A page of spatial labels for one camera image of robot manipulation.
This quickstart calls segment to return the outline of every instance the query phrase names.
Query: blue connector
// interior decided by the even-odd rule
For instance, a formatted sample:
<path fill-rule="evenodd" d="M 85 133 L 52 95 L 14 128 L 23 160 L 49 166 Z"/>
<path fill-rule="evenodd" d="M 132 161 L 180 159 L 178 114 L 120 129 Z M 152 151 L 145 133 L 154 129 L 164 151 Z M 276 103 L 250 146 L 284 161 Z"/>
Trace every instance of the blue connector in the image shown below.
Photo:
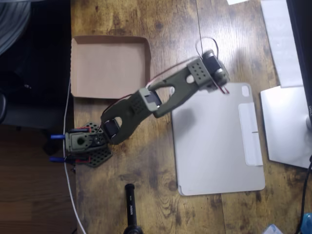
<path fill-rule="evenodd" d="M 63 157 L 50 157 L 50 162 L 65 162 Z"/>
<path fill-rule="evenodd" d="M 312 234 L 312 213 L 304 214 L 301 225 L 301 233 Z"/>
<path fill-rule="evenodd" d="M 63 134 L 52 134 L 51 139 L 65 139 L 65 135 Z"/>

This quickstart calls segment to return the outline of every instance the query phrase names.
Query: wood grain surface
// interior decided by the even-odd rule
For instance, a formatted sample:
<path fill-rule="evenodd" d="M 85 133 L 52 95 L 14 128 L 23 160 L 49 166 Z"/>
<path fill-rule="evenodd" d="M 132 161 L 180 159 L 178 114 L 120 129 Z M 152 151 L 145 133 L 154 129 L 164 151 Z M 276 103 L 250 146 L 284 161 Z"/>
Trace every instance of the wood grain surface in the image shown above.
<path fill-rule="evenodd" d="M 64 166 L 49 162 L 42 149 L 44 135 L 5 125 L 0 132 L 0 233 L 72 233 L 77 221 Z M 69 177 L 74 191 L 75 174 L 69 172 Z"/>
<path fill-rule="evenodd" d="M 268 161 L 259 93 L 276 86 L 277 78 L 259 0 L 231 6 L 226 0 L 72 0 L 71 10 L 73 36 L 146 37 L 152 75 L 196 56 L 200 35 L 215 38 L 231 81 L 252 86 L 266 176 L 260 192 L 180 196 L 171 117 L 149 117 L 129 140 L 113 147 L 114 156 L 103 165 L 77 167 L 77 208 L 87 233 L 123 232 L 127 183 L 136 186 L 137 219 L 144 233 L 261 233 L 271 223 L 285 234 L 295 231 L 305 170 Z M 203 40 L 203 49 L 208 48 L 214 45 Z M 108 102 L 76 98 L 75 126 L 99 122 Z M 309 183 L 306 211 L 311 198 Z"/>

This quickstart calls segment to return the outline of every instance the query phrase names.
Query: black cable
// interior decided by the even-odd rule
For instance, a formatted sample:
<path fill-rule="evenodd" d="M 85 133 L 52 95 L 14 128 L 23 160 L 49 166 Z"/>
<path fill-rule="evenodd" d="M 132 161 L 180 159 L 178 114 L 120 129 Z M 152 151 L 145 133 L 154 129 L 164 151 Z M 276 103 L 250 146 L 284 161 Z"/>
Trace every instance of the black cable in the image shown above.
<path fill-rule="evenodd" d="M 73 230 L 72 234 L 74 234 L 77 231 L 77 228 L 75 230 Z"/>
<path fill-rule="evenodd" d="M 298 224 L 298 227 L 297 227 L 297 231 L 295 232 L 295 234 L 299 234 L 300 232 L 300 229 L 301 229 L 301 225 L 302 225 L 302 221 L 303 221 L 303 215 L 304 215 L 304 203 L 305 203 L 305 200 L 306 200 L 306 190 L 307 190 L 307 184 L 308 184 L 308 179 L 309 179 L 309 174 L 310 174 L 310 171 L 311 171 L 311 168 L 312 168 L 312 156 L 310 157 L 310 166 L 308 168 L 308 171 L 307 171 L 307 176 L 304 180 L 304 184 L 303 184 L 303 193 L 302 193 L 302 202 L 301 202 L 301 216 L 300 216 L 300 222 Z"/>

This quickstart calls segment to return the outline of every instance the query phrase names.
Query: black perforated plate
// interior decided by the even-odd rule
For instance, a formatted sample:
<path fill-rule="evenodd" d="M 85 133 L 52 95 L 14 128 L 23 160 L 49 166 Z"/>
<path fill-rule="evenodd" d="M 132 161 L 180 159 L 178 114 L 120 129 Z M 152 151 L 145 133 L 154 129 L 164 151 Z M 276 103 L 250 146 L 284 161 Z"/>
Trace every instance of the black perforated plate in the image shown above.
<path fill-rule="evenodd" d="M 95 134 L 99 128 L 99 125 L 94 122 L 89 122 L 85 124 L 84 127 L 90 127 L 91 133 Z M 99 129 L 97 133 L 103 133 L 103 130 Z M 84 162 L 83 164 L 88 165 L 90 167 L 98 167 L 106 160 L 108 160 L 111 156 L 113 156 L 113 153 L 108 148 L 108 144 L 105 143 L 100 149 L 86 153 L 86 156 L 90 157 L 90 162 L 88 163 Z"/>

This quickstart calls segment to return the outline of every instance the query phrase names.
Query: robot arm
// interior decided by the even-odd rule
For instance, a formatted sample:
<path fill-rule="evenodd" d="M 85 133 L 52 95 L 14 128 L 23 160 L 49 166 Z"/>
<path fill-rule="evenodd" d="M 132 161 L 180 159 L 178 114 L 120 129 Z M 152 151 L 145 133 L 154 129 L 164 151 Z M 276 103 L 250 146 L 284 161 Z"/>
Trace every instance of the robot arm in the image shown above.
<path fill-rule="evenodd" d="M 147 88 L 141 88 L 128 99 L 124 99 L 105 110 L 101 116 L 101 127 L 109 143 L 117 145 L 129 138 L 137 126 L 150 114 L 159 118 L 187 101 L 198 90 L 208 92 L 222 87 L 229 76 L 213 51 L 203 54 L 172 76 Z M 174 87 L 174 93 L 166 103 L 161 103 L 156 90 Z M 120 117 L 119 126 L 115 118 Z"/>

